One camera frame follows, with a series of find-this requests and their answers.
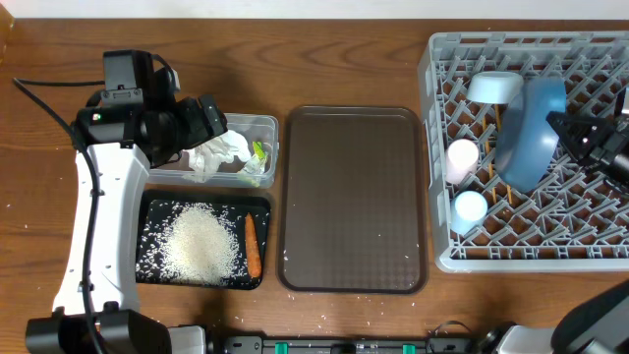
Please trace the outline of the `white paper tissue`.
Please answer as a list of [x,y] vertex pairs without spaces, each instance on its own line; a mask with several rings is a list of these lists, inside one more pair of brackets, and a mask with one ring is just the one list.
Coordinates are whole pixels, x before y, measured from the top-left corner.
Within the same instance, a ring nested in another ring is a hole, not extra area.
[[186,153],[188,166],[194,171],[187,179],[196,183],[209,180],[223,163],[233,163],[235,158],[248,162],[252,158],[247,139],[232,130],[197,147],[186,149]]

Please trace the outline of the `light blue bowl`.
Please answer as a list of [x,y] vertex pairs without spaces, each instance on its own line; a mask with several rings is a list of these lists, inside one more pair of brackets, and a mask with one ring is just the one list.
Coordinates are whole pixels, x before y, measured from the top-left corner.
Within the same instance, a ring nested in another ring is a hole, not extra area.
[[486,104],[508,104],[520,91],[524,78],[513,72],[488,71],[475,74],[466,98]]

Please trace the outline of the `orange carrot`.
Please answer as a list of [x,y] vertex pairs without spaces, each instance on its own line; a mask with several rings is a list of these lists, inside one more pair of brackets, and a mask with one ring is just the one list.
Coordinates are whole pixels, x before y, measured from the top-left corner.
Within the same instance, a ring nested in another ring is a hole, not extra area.
[[255,222],[250,213],[248,213],[245,218],[245,246],[249,276],[251,278],[259,278],[262,272],[262,265],[257,243]]

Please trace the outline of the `green snack wrapper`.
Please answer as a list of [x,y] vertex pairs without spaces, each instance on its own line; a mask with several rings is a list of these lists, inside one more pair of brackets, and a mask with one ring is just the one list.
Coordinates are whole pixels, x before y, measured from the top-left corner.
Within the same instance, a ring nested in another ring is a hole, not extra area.
[[252,143],[254,153],[244,167],[238,172],[239,179],[257,188],[260,185],[261,176],[265,173],[268,154],[262,142]]

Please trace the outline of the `dark blue plate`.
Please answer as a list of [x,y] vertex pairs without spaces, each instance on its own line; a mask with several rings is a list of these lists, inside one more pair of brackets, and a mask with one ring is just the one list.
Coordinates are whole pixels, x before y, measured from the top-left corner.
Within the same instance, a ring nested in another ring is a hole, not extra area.
[[494,164],[499,177],[521,193],[536,189],[553,158],[558,135],[546,121],[566,111],[565,84],[558,77],[524,82],[502,114]]

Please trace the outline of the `wooden chopstick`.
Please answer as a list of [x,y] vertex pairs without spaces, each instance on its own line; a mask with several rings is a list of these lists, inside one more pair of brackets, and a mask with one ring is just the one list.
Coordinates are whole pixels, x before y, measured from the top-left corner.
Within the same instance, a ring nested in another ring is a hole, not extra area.
[[[486,122],[486,117],[485,116],[483,117],[482,125],[483,125],[483,131],[485,132],[486,129],[487,129],[487,122]],[[489,153],[491,152],[491,147],[490,147],[488,138],[485,141],[485,151],[486,151],[486,155],[489,155]],[[493,178],[493,176],[494,176],[493,166],[492,166],[491,162],[488,164],[487,168],[488,168],[488,171],[487,171],[488,172],[488,177],[489,177],[489,180],[491,180]],[[492,202],[494,204],[496,204],[497,203],[497,196],[496,196],[495,187],[491,188],[491,197],[492,197]]]
[[[496,129],[497,129],[498,132],[500,132],[500,130],[502,128],[502,123],[501,123],[501,118],[500,118],[500,105],[498,103],[496,103],[494,105],[494,113],[495,113]],[[511,190],[511,186],[508,185],[506,182],[505,182],[505,185],[506,185],[507,201],[511,205],[512,204],[512,190]]]

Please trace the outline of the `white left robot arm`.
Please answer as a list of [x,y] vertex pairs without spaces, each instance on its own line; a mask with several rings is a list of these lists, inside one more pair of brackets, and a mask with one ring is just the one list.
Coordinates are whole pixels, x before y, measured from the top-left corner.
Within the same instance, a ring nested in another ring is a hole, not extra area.
[[214,98],[180,98],[173,68],[142,50],[107,51],[104,77],[73,122],[78,202],[51,315],[27,324],[31,353],[208,353],[199,325],[169,327],[140,311],[138,227],[151,169],[226,132]]

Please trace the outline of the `light blue cup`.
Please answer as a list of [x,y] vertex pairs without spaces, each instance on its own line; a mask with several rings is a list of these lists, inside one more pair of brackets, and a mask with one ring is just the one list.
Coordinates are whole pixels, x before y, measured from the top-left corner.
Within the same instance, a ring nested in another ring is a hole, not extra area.
[[475,191],[462,192],[451,203],[450,229],[465,235],[483,224],[487,209],[487,201],[482,194]]

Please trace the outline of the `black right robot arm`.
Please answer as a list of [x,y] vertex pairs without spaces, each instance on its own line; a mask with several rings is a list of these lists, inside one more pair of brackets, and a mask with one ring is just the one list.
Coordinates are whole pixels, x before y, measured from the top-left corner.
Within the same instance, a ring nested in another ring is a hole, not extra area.
[[[600,172],[622,197],[628,196],[628,114],[611,120],[551,112],[546,121],[580,166]],[[628,283],[616,285],[568,313],[556,328],[511,326],[495,353],[626,353]]]

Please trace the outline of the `pink cup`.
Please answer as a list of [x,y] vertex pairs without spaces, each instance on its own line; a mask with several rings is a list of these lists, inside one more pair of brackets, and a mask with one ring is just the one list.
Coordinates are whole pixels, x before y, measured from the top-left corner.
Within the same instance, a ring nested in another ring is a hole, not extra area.
[[453,141],[445,153],[447,183],[457,185],[476,170],[480,151],[473,141],[467,139]]

